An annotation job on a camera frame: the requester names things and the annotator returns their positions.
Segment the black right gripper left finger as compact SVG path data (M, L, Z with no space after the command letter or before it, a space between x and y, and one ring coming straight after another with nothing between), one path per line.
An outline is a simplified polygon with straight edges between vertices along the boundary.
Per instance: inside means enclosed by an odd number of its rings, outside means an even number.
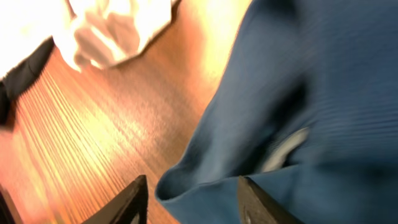
M147 178L139 175L83 224L146 224L148 203Z

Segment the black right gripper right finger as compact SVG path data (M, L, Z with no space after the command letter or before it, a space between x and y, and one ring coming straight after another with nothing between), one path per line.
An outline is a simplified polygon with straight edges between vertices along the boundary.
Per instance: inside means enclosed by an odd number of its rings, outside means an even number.
M243 224L303 224L248 177L238 177L236 192Z

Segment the teal blue polo shirt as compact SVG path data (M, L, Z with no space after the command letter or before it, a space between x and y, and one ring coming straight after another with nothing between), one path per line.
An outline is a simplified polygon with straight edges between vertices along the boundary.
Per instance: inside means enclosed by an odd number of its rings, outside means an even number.
M397 222L397 2L255 0L155 197L181 223L253 222L249 179L303 223Z

